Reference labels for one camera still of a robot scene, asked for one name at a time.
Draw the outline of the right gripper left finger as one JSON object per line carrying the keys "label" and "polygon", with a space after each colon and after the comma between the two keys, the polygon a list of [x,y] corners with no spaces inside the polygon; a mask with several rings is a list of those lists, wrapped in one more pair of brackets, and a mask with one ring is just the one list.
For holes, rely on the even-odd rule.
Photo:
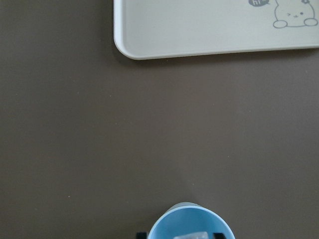
{"label": "right gripper left finger", "polygon": [[148,232],[137,232],[136,233],[136,239],[147,239],[148,238]]}

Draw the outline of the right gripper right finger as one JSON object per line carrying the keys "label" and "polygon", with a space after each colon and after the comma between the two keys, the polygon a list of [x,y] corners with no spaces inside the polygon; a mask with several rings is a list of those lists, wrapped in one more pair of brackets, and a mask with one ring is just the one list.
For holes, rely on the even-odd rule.
{"label": "right gripper right finger", "polygon": [[225,235],[223,233],[213,233],[214,239],[226,239]]}

